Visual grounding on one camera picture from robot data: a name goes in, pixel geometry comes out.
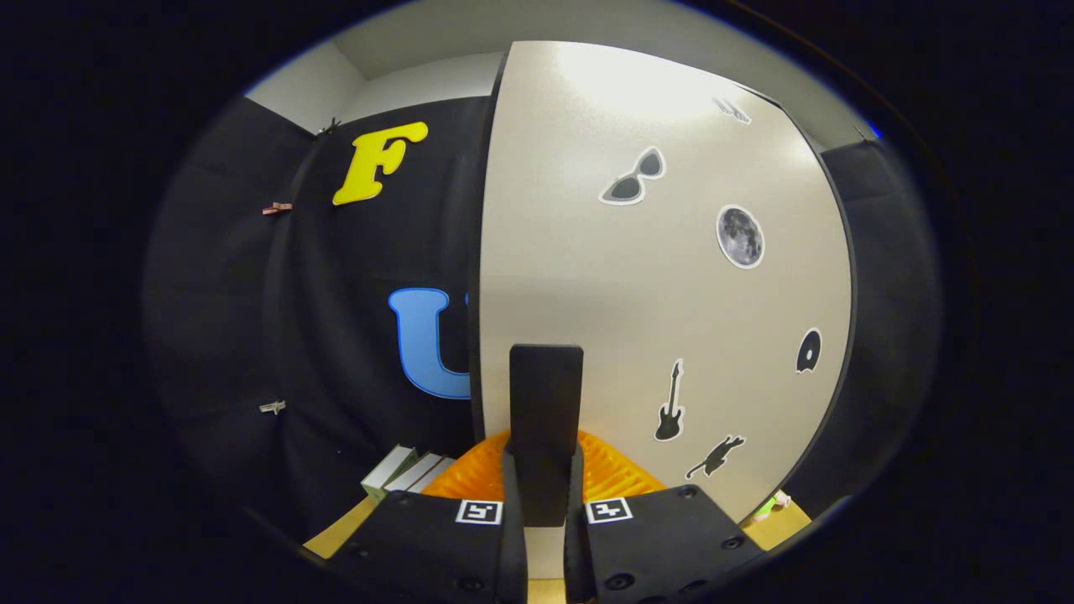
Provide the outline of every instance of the black fabric backdrop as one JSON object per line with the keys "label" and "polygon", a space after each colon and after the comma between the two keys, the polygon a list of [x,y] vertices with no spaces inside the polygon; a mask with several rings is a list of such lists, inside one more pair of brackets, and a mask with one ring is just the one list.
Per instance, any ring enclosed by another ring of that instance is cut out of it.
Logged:
{"label": "black fabric backdrop", "polygon": [[[214,481],[293,538],[360,501],[361,477],[396,444],[454,457],[473,445],[469,402],[427,394],[403,373],[388,296],[447,292],[441,358],[466,371],[463,297],[488,106],[481,97],[405,107],[314,143],[240,99],[169,189],[144,284],[163,404]],[[355,138],[419,120],[429,135],[378,176],[380,195],[332,204]],[[262,216],[272,201],[294,208]],[[278,416],[259,411],[278,399]]]}
{"label": "black fabric backdrop", "polygon": [[281,472],[281,422],[258,411],[280,396],[261,334],[274,229],[261,208],[313,140],[253,101],[230,103],[161,202],[143,284],[146,345],[180,442],[226,495],[292,536],[305,529]]}
{"label": "black fabric backdrop", "polygon": [[[288,398],[288,473],[316,533],[364,497],[360,485],[397,444],[459,457],[474,444],[469,401],[416,388],[400,362],[388,296],[434,287],[451,298],[440,315],[444,363],[466,371],[469,240],[479,207],[478,171],[488,97],[398,109],[325,135],[290,221],[282,267],[279,368]],[[339,206],[360,134],[424,121],[381,192]]]}

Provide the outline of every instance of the yellow letter f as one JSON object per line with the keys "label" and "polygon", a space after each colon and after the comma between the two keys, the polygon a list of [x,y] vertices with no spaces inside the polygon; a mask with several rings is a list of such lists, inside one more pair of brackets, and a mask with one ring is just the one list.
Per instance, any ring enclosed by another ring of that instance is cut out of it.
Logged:
{"label": "yellow letter f", "polygon": [[384,143],[391,139],[406,139],[417,143],[429,135],[429,126],[424,121],[415,121],[406,126],[397,126],[387,130],[369,132],[354,139],[354,158],[347,170],[347,178],[343,188],[332,198],[333,205],[343,205],[352,201],[373,199],[380,193],[383,185],[377,182],[377,167],[383,167],[384,174],[398,170],[406,153],[406,143],[396,140],[384,148]]}

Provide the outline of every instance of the green object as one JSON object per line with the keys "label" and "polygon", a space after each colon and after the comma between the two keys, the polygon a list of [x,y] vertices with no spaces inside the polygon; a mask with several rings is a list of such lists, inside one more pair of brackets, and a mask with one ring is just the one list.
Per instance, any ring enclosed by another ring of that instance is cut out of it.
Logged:
{"label": "green object", "polygon": [[758,509],[757,513],[753,515],[753,518],[756,518],[757,516],[764,516],[765,514],[770,513],[772,510],[772,507],[774,506],[775,506],[775,498],[773,497],[772,499],[768,500],[768,502],[765,505],[760,506],[760,509]]}

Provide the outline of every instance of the book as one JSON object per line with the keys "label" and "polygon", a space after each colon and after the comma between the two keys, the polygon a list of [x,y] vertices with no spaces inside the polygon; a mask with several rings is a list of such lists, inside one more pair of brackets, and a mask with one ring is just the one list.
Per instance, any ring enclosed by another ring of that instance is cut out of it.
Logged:
{"label": "book", "polygon": [[413,486],[415,483],[421,480],[422,476],[429,473],[434,465],[440,462],[440,456],[427,452],[423,455],[417,463],[410,466],[409,470],[400,474],[394,480],[384,485],[384,491],[405,491]]}
{"label": "book", "polygon": [[437,476],[442,474],[444,471],[447,470],[448,466],[454,462],[455,460],[451,459],[450,457],[441,457],[440,461],[436,462],[436,465],[434,465],[432,470],[426,472],[424,476],[422,476],[417,483],[411,485],[410,488],[407,490],[412,493],[420,493],[421,491],[425,490],[425,487],[427,487],[430,483],[432,483]]}
{"label": "book", "polygon": [[418,461],[418,451],[396,445],[376,468],[362,479],[362,488],[378,503],[388,495],[384,485],[394,480]]}

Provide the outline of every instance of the orange mesh object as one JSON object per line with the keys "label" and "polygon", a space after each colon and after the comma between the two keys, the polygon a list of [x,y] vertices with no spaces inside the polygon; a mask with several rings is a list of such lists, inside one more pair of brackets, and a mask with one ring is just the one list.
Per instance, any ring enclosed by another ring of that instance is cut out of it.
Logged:
{"label": "orange mesh object", "polygon": [[504,446],[510,432],[485,438],[466,451],[421,492],[477,501],[504,501]]}
{"label": "orange mesh object", "polygon": [[[466,451],[422,493],[449,499],[504,501],[503,455],[510,432],[487,438]],[[633,497],[666,489],[656,478],[586,432],[578,432],[585,460],[582,500],[601,501]]]}

